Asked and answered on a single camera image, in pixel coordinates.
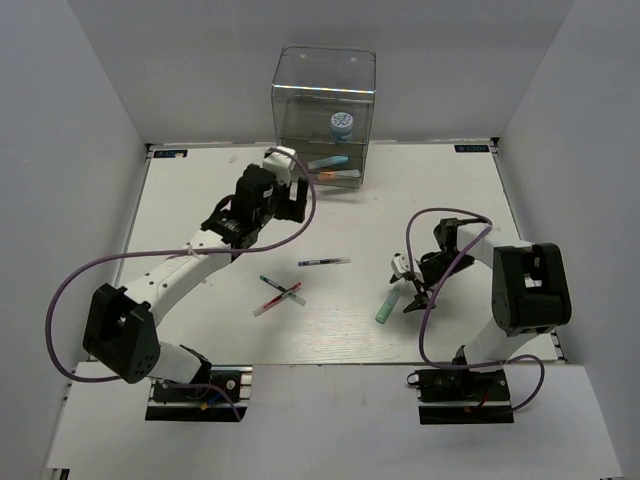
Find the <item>clear drawer organizer box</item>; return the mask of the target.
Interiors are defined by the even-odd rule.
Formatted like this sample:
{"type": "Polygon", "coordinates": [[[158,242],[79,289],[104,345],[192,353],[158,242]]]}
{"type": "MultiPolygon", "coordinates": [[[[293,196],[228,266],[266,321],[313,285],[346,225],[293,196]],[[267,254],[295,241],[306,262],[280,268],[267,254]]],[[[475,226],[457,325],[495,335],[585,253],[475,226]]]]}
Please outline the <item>clear drawer organizer box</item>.
{"type": "Polygon", "coordinates": [[[349,170],[361,171],[360,179],[320,182],[340,188],[358,189],[364,180],[372,123],[373,103],[366,100],[347,100],[297,94],[289,98],[284,112],[276,121],[276,138],[279,145],[294,149],[301,163],[307,168],[310,161],[330,156],[348,156],[342,165],[309,172],[349,170]],[[354,117],[354,129],[346,142],[331,138],[330,118],[340,111],[354,117]]]}

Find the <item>green highlighter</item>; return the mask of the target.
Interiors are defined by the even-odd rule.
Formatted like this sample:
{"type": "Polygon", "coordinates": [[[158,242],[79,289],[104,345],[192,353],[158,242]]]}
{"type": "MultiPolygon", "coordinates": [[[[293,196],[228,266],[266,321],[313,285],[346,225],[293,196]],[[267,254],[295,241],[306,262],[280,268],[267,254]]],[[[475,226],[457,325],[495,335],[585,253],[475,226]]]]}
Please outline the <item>green highlighter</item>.
{"type": "Polygon", "coordinates": [[[377,323],[379,324],[386,323],[391,313],[393,312],[395,306],[397,305],[397,302],[401,296],[401,290],[402,290],[401,285],[395,285],[389,291],[387,297],[385,298],[384,302],[382,303],[382,305],[380,306],[380,308],[378,309],[375,315],[375,321],[377,323]]]}

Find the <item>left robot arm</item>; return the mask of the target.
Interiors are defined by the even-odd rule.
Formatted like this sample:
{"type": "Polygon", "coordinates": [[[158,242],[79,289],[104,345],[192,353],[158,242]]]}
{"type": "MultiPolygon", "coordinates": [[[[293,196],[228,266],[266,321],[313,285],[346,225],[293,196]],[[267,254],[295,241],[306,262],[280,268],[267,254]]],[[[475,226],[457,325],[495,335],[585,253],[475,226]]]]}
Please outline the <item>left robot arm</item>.
{"type": "Polygon", "coordinates": [[[221,200],[181,253],[121,287],[105,284],[93,294],[82,346],[129,384],[151,378],[177,384],[199,399],[211,387],[211,364],[184,345],[162,342],[157,328],[198,284],[252,247],[272,219],[305,219],[308,181],[293,177],[294,161],[272,151],[251,164],[233,194],[221,200]]]}

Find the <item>orange cap highlighter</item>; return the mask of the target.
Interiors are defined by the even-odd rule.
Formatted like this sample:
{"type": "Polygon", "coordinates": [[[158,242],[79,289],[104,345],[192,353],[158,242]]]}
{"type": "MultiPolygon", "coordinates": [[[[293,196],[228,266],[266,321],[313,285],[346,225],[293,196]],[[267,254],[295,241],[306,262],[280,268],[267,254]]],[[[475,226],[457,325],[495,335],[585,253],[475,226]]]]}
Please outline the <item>orange cap highlighter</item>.
{"type": "Polygon", "coordinates": [[[332,182],[339,180],[360,179],[361,171],[358,169],[331,170],[310,172],[310,177],[317,182],[332,182]]]}

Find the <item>clear acrylic organizer lid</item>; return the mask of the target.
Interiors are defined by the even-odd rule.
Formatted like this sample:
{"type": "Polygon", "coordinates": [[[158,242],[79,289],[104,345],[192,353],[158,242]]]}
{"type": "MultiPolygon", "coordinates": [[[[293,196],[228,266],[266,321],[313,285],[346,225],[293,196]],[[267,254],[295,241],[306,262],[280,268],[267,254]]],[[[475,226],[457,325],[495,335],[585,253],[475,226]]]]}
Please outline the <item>clear acrylic organizer lid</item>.
{"type": "Polygon", "coordinates": [[[347,100],[376,97],[376,54],[362,48],[290,45],[282,49],[271,85],[276,121],[289,98],[312,95],[347,100]]]}

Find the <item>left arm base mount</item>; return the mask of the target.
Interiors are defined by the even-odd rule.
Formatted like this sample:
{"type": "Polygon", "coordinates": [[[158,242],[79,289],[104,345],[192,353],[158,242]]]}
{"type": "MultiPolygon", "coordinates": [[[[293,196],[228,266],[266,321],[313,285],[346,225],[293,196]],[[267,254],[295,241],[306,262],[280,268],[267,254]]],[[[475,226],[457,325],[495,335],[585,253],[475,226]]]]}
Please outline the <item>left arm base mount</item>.
{"type": "Polygon", "coordinates": [[[176,388],[151,383],[145,420],[161,422],[236,423],[249,405],[253,368],[213,367],[208,387],[176,388]]]}

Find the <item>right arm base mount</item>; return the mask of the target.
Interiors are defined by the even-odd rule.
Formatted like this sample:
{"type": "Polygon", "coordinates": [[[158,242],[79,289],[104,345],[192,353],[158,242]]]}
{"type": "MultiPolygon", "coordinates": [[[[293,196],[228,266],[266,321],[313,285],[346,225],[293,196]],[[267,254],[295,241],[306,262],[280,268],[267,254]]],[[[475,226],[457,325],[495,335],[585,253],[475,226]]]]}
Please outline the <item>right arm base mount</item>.
{"type": "Polygon", "coordinates": [[[417,370],[407,376],[417,391],[421,425],[512,424],[511,395],[503,370],[417,370]]]}

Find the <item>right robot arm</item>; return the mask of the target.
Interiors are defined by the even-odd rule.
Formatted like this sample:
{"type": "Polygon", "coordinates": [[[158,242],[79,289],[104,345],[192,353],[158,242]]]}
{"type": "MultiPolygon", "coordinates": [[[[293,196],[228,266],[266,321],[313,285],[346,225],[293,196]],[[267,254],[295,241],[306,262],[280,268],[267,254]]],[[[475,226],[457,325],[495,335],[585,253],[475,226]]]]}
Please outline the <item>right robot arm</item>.
{"type": "Polygon", "coordinates": [[[491,269],[491,318],[476,337],[461,346],[451,361],[453,390],[472,399],[496,371],[526,343],[567,324],[572,315],[560,248],[509,237],[482,218],[445,218],[434,228],[438,250],[414,260],[397,253],[391,260],[392,284],[414,285],[406,313],[435,307],[446,280],[482,263],[491,269]]]}

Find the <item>blue highlighter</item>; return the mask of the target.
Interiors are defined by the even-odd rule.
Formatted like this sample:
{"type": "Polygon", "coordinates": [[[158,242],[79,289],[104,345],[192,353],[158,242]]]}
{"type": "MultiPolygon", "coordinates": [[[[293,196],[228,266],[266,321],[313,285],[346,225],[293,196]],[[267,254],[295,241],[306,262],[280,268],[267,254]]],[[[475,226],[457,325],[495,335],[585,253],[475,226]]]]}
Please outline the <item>blue highlighter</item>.
{"type": "Polygon", "coordinates": [[[347,163],[348,161],[349,161],[348,156],[343,156],[343,155],[330,156],[330,157],[310,161],[307,164],[307,168],[309,170],[318,170],[326,167],[342,165],[347,163]]]}

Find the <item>blue cleaning gel jar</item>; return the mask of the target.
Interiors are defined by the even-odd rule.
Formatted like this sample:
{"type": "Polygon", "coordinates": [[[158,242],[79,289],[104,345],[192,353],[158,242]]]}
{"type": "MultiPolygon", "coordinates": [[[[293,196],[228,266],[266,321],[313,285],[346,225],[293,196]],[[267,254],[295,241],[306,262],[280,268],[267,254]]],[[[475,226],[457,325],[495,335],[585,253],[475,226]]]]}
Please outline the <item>blue cleaning gel jar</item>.
{"type": "Polygon", "coordinates": [[[346,142],[354,129],[354,117],[345,111],[334,113],[330,118],[331,138],[336,142],[346,142]]]}

